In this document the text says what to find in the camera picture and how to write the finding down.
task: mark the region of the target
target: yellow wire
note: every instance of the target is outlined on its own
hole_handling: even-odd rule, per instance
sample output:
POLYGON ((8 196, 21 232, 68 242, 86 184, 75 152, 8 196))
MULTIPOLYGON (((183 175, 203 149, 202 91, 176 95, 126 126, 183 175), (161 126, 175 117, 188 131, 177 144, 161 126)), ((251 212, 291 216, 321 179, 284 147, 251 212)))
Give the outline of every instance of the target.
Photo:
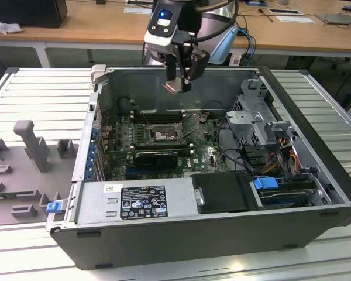
POLYGON ((278 166, 278 164, 279 164, 279 162, 277 161, 277 162, 275 162, 275 164, 273 164, 272 166, 270 166, 268 169, 266 169, 264 172, 263 172, 263 174, 266 174, 266 173, 268 173, 268 172, 270 172, 270 171, 272 171, 274 168, 276 168, 276 166, 278 166))

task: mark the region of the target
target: blue latch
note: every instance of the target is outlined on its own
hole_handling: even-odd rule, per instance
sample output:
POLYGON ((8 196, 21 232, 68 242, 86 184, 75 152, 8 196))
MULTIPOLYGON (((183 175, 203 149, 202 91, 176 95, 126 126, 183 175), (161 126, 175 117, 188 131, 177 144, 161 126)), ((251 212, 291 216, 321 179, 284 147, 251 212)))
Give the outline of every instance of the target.
POLYGON ((52 213, 62 213, 62 208, 63 207, 63 203, 60 201, 56 201, 56 202, 50 202, 47 205, 47 213, 48 214, 52 214, 52 213))
POLYGON ((273 177, 258 177, 253 181, 255 188, 258 189, 277 189, 278 183, 273 177))
POLYGON ((98 134, 99 134, 99 130, 97 130, 97 128, 92 128, 92 139, 96 139, 98 137, 98 134))

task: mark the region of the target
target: cable on desk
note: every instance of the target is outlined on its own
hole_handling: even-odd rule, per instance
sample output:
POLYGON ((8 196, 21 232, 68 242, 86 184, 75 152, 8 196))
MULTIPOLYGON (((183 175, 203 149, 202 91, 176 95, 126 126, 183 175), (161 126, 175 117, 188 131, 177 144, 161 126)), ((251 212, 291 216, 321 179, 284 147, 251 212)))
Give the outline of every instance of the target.
POLYGON ((248 25, 247 25, 247 20, 246 20, 246 16, 245 15, 241 15, 239 14, 239 16, 241 16, 243 18, 243 20, 245 21, 245 25, 246 25, 246 32, 242 29, 240 29, 240 32, 242 32, 243 34, 246 35, 246 38, 247 38, 247 41, 248 41, 248 48, 247 50, 245 51, 244 55, 242 56, 242 58, 246 57, 247 54, 248 54, 248 51, 251 49, 251 54, 250 54, 250 57, 246 63, 246 65, 248 66, 249 63, 251 62, 251 59, 253 58, 253 55, 255 54, 255 51, 256 51, 256 39, 250 35, 250 32, 249 32, 249 29, 248 29, 248 25))

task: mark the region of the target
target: paper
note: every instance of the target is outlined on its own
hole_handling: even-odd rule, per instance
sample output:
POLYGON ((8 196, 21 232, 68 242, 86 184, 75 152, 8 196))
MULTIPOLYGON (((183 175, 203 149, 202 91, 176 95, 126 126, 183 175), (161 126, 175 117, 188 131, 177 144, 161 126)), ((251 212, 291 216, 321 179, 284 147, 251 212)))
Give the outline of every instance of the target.
POLYGON ((277 19, 282 22, 315 23, 312 19, 302 16, 277 16, 277 19))
POLYGON ((17 23, 3 23, 0 22, 0 33, 7 35, 8 33, 21 32, 23 29, 17 23))

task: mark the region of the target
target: cable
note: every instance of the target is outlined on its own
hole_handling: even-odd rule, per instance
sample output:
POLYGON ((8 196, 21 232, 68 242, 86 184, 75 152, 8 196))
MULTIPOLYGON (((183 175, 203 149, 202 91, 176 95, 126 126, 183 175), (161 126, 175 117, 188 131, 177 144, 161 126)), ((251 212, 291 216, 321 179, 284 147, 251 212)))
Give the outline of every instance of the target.
POLYGON ((252 47, 250 58, 248 59, 248 61, 246 63, 246 65, 248 66, 250 61, 251 61, 251 59, 253 58, 253 55, 254 55, 255 51, 256 51, 256 39, 253 36, 251 36, 250 33, 249 33, 247 20, 246 20, 245 16, 244 15, 239 15, 239 16, 241 16, 243 18, 243 20, 245 21, 245 25, 246 25, 246 31, 244 31, 242 29, 240 29, 240 31, 243 34, 246 35, 246 38, 247 38, 247 41, 248 41, 248 48, 245 51, 244 55, 242 56, 243 58, 245 58, 247 56, 247 53, 250 50, 250 47, 252 47))
POLYGON ((145 51, 146 51, 146 42, 143 42, 143 46, 142 46, 142 65, 143 66, 144 66, 145 51))
POLYGON ((258 12, 262 13, 264 16, 268 17, 271 22, 274 22, 274 20, 272 20, 266 13, 264 13, 263 9, 258 9, 258 12))
POLYGON ((224 110, 226 110, 227 112, 229 111, 227 108, 226 108, 226 106, 224 106, 220 101, 218 101, 218 100, 209 100, 209 101, 206 101, 204 104, 203 104, 203 106, 200 108, 200 111, 204 111, 204 109, 205 109, 205 106, 207 105, 207 104, 209 104, 210 102, 216 102, 216 103, 218 103, 219 105, 221 105, 223 108, 224 108, 224 110))
POLYGON ((239 2, 238 2, 238 0, 234 0, 234 3, 235 3, 234 15, 230 19, 230 21, 223 28, 221 28, 220 30, 217 30, 216 32, 214 32, 214 33, 212 33, 210 35, 207 35, 207 36, 204 36, 204 37, 201 37, 201 38, 192 37, 191 40, 190 40, 191 43, 200 43, 200 42, 204 42, 204 41, 207 41, 209 39, 212 39, 212 38, 214 38, 216 36, 219 36, 220 34, 225 32, 229 27, 234 25, 236 17, 238 16, 239 2))

